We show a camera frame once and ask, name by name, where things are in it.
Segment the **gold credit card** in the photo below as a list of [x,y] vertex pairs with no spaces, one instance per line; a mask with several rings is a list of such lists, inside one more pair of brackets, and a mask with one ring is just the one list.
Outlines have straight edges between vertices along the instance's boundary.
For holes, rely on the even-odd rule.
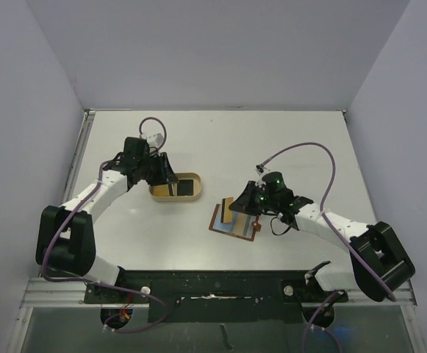
[[234,201],[234,198],[232,196],[222,199],[221,213],[220,213],[220,222],[222,224],[230,224],[232,222],[233,213],[230,210],[230,206],[233,203],[233,201]]
[[236,213],[235,216],[236,218],[232,227],[232,234],[236,237],[245,239],[243,237],[243,230],[245,228],[246,219],[250,215],[244,213]]

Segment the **brown leather card holder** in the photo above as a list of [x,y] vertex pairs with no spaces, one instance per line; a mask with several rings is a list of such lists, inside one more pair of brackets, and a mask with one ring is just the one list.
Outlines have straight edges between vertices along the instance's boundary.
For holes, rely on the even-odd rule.
[[232,213],[230,223],[221,222],[222,205],[216,204],[212,219],[209,223],[209,231],[228,235],[233,238],[253,242],[256,234],[261,231],[262,225],[259,217],[253,217],[244,213]]

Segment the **beige oval tray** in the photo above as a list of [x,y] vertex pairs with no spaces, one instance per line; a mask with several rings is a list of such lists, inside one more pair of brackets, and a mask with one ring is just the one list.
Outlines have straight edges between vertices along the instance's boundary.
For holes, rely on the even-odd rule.
[[151,195],[149,187],[149,193],[151,195],[151,198],[156,202],[194,202],[197,199],[200,198],[201,192],[202,192],[202,183],[201,183],[201,177],[193,172],[188,173],[176,173],[177,178],[180,179],[192,179],[194,181],[194,194],[192,196],[175,196],[172,197],[153,197]]

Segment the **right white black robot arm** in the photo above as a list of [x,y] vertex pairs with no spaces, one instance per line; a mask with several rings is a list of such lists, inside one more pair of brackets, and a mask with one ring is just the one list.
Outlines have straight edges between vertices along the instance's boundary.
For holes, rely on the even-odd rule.
[[313,200],[294,194],[278,171],[248,182],[229,209],[275,216],[288,228],[316,235],[349,254],[351,268],[326,260],[308,271],[305,291],[315,301],[335,290],[359,289],[382,302],[415,275],[413,262],[389,224],[366,224],[326,212]]

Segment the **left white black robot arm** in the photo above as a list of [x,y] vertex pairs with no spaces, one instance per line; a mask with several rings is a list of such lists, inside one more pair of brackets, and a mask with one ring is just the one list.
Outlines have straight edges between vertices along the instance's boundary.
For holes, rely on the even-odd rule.
[[98,167],[92,184],[60,206],[43,210],[35,259],[45,280],[58,280],[49,276],[49,270],[64,272],[68,282],[101,285],[101,293],[111,302],[125,298],[128,285],[121,279],[122,268],[96,254],[94,224],[138,182],[151,187],[178,182],[167,154],[161,150],[164,143],[160,134],[127,137],[123,150]]

